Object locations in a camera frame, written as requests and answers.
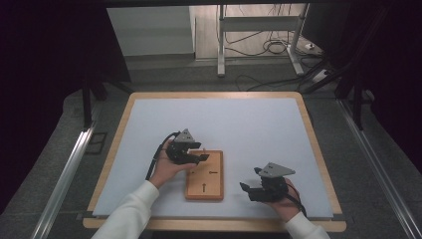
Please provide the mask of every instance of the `black cable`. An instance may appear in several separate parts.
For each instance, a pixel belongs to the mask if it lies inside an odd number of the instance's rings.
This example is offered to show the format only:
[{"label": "black cable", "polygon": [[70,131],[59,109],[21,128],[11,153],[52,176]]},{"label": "black cable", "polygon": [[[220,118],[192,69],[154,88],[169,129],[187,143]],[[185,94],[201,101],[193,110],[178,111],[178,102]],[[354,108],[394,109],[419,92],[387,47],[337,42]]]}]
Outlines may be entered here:
[{"label": "black cable", "polygon": [[294,188],[294,187],[292,187],[291,185],[289,185],[288,183],[287,183],[287,186],[289,186],[291,189],[293,189],[294,191],[295,191],[295,193],[296,193],[296,195],[298,196],[298,199],[295,199],[292,195],[290,195],[289,193],[288,194],[286,194],[286,198],[288,198],[289,200],[291,200],[293,203],[295,203],[296,204],[296,206],[299,208],[299,210],[301,210],[303,213],[304,213],[304,215],[305,216],[307,216],[307,210],[305,209],[305,207],[304,207],[304,205],[302,204],[302,202],[301,202],[301,197],[299,196],[299,193],[298,193],[298,191]]},{"label": "black cable", "polygon": [[173,132],[173,133],[171,133],[169,136],[167,136],[166,138],[165,138],[165,140],[162,142],[162,144],[160,144],[159,145],[159,147],[157,148],[157,151],[155,152],[155,154],[154,154],[154,157],[152,158],[152,161],[151,161],[151,164],[149,165],[149,170],[148,170],[148,172],[146,173],[146,177],[145,177],[145,180],[149,180],[149,178],[151,177],[151,174],[152,174],[152,170],[154,169],[154,167],[155,167],[155,163],[157,162],[157,158],[158,158],[158,156],[159,156],[159,154],[160,154],[160,152],[162,151],[162,148],[164,147],[164,145],[165,145],[165,143],[171,138],[171,137],[173,137],[173,136],[178,136],[180,134],[180,132]]}]

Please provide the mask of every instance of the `human hand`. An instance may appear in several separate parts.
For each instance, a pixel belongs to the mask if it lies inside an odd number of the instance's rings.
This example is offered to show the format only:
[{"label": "human hand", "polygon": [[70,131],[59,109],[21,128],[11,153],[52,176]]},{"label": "human hand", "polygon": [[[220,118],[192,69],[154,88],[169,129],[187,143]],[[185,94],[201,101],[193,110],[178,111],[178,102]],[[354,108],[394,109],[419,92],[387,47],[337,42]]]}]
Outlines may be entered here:
[{"label": "human hand", "polygon": [[149,181],[156,187],[159,188],[162,186],[166,181],[173,178],[177,172],[190,169],[196,166],[196,163],[186,163],[177,165],[173,163],[167,156],[167,153],[165,152],[165,149],[168,147],[168,144],[171,142],[171,140],[168,140],[164,147],[162,148],[162,151],[159,153],[157,162],[155,164],[154,172],[152,173],[152,176],[149,178]]},{"label": "human hand", "polygon": [[[299,193],[294,189],[295,187],[288,178],[286,178],[286,183],[288,184],[288,193],[293,196],[296,200],[299,200]],[[290,221],[294,216],[296,216],[300,212],[298,206],[286,197],[283,198],[281,201],[265,202],[265,204],[271,206],[277,212],[277,214],[279,214],[280,218],[284,222]]]}]

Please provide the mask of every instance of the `black wall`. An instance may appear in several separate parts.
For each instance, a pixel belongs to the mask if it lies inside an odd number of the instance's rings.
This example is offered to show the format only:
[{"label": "black wall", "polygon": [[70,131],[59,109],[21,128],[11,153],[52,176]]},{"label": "black wall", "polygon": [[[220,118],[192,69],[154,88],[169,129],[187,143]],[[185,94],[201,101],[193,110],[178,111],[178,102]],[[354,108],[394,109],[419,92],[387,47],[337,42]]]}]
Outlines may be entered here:
[{"label": "black wall", "polygon": [[106,9],[52,2],[10,0],[0,6],[0,211],[82,78],[129,81]]}]

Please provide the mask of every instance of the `wooden board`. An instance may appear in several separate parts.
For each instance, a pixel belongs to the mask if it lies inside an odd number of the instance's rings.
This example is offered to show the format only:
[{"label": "wooden board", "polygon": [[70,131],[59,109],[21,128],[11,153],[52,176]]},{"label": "wooden board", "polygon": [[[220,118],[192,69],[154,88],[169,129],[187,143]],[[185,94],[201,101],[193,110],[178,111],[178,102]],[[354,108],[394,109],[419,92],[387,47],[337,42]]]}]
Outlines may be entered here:
[{"label": "wooden board", "polygon": [[195,168],[186,171],[185,198],[188,200],[223,200],[223,151],[191,150],[189,153],[209,154],[209,156],[206,161],[202,161]]}]

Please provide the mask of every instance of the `table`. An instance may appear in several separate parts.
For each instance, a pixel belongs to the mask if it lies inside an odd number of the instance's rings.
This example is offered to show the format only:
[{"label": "table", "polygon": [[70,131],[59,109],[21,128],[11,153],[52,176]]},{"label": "table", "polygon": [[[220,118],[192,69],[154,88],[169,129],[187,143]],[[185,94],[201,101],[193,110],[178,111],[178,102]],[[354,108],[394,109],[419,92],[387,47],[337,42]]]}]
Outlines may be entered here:
[{"label": "table", "polygon": [[[102,190],[105,187],[106,179],[111,170],[111,166],[116,157],[119,144],[123,137],[123,132],[127,126],[131,109],[136,99],[281,99],[291,98],[295,99],[307,135],[310,139],[312,151],[315,155],[316,165],[320,172],[323,184],[328,194],[328,200],[334,214],[331,220],[313,221],[317,225],[321,225],[325,230],[330,232],[341,232],[345,230],[346,223],[341,219],[342,212],[339,206],[335,191],[333,189],[329,173],[326,169],[322,154],[320,152],[317,138],[315,136],[310,118],[308,116],[306,107],[302,96],[298,93],[135,93],[130,96],[126,108],[122,115],[120,124],[117,128],[114,140],[108,152],[105,165],[100,176],[99,182],[93,194],[88,211],[94,211]],[[87,228],[99,228],[105,219],[100,218],[85,218],[84,226]],[[146,229],[151,230],[197,230],[197,231],[260,231],[260,232],[275,232],[284,231],[285,228],[280,226],[280,221],[277,219],[174,219],[174,218],[152,218]]]}]

